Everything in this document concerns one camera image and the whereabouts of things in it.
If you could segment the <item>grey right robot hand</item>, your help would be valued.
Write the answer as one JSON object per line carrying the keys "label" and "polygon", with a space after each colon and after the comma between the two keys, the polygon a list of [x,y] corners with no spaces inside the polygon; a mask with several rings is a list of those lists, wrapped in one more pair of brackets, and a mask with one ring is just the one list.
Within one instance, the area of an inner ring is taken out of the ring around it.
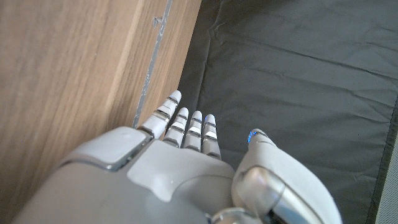
{"label": "grey right robot hand", "polygon": [[232,168],[215,117],[179,108],[174,91],[138,128],[78,146],[16,223],[341,223],[320,179],[260,129]]}

